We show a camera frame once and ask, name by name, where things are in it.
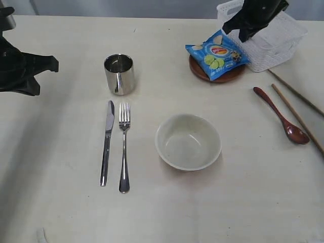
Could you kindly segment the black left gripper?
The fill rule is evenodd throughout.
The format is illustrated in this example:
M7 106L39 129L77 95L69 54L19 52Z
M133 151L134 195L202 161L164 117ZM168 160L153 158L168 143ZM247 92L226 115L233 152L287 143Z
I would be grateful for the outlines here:
M223 24L223 31L229 34L239 29L238 38L242 43L266 28L272 19L285 11L289 3L286 0L248 0L244 1L241 11Z

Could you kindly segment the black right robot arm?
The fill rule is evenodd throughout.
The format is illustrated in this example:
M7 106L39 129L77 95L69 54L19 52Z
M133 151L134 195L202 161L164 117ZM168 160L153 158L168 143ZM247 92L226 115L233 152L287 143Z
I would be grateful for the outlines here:
M54 56L21 52L3 37L3 32L16 27L14 11L1 5L1 92L38 96L40 85L35 76L47 70L58 72L59 62Z

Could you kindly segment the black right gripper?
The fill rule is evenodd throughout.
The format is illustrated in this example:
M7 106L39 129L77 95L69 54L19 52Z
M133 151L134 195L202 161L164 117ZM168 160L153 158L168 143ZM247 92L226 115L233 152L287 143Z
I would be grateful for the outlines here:
M1 92L38 96L40 85L34 76L47 70L59 71L59 61L54 56L21 52L1 37Z

